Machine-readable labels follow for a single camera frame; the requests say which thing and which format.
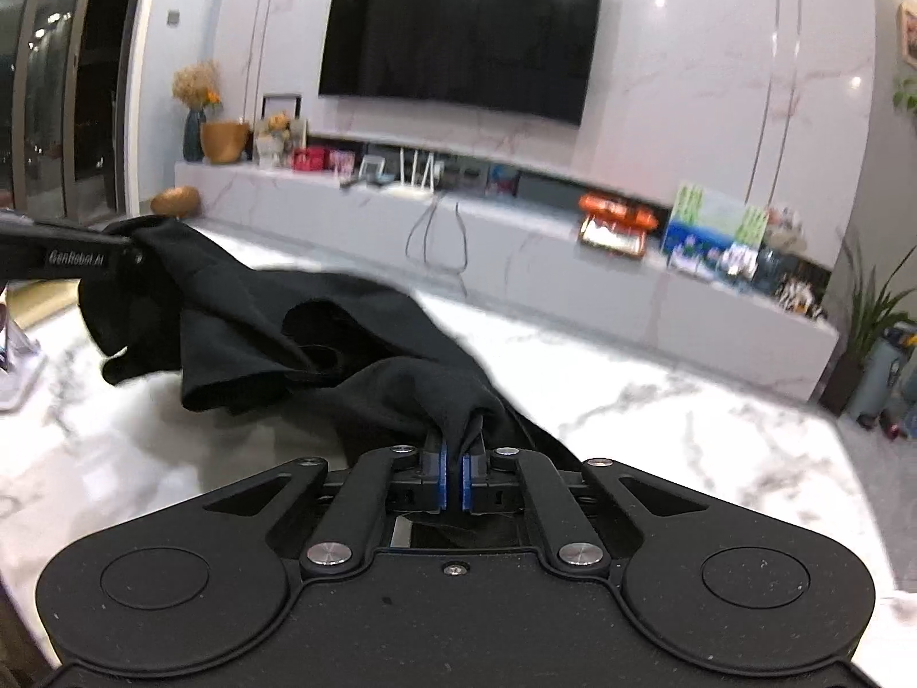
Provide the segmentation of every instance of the painting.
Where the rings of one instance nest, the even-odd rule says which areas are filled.
[[[917,68],[917,5],[902,3],[899,20],[902,58],[911,67]]]

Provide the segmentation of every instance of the silver screw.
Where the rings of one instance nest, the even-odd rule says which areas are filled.
[[[327,543],[316,543],[315,546],[310,546],[305,555],[313,564],[338,566],[338,564],[343,564],[349,560],[353,556],[353,551],[350,550],[350,546],[331,540],[327,541]]]
[[[602,560],[602,549],[591,543],[567,543],[558,551],[561,561],[570,566],[593,566]]]

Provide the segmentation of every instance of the hanging power cord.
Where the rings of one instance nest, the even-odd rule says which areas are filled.
[[[462,294],[465,296],[465,299],[468,298],[468,289],[465,287],[465,282],[462,282],[461,275],[465,273],[468,269],[468,228],[465,226],[465,220],[461,216],[461,211],[459,210],[459,200],[456,200],[455,205],[455,215],[456,223],[458,224],[458,229],[461,230],[462,236],[462,262],[460,266],[451,267],[443,266],[442,264],[432,263],[428,257],[428,245],[430,239],[430,229],[433,226],[433,219],[437,214],[437,209],[439,208],[440,201],[442,201],[443,196],[446,194],[441,191],[434,192],[433,201],[428,208],[424,210],[424,213],[417,218],[417,222],[414,223],[414,226],[411,228],[411,232],[408,233],[407,240],[405,241],[405,258],[409,261],[413,261],[411,258],[411,241],[414,239],[414,236],[417,234],[417,231],[420,229],[420,226],[426,221],[426,227],[424,228],[424,246],[423,246],[423,264],[428,271],[434,271],[439,274],[446,274],[448,276],[453,276],[458,280],[458,286],[461,287]]]

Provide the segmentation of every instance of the television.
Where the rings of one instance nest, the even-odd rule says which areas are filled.
[[[582,120],[601,0],[331,0],[318,92]]]

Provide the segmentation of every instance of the black cloth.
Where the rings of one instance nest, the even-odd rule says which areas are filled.
[[[371,448],[420,447],[432,432],[448,444],[451,476],[478,436],[579,468],[402,291],[344,273],[251,269],[171,218],[107,232],[144,254],[117,280],[80,285],[108,382],[180,369],[192,411],[238,413],[298,394],[333,419],[351,463]]]

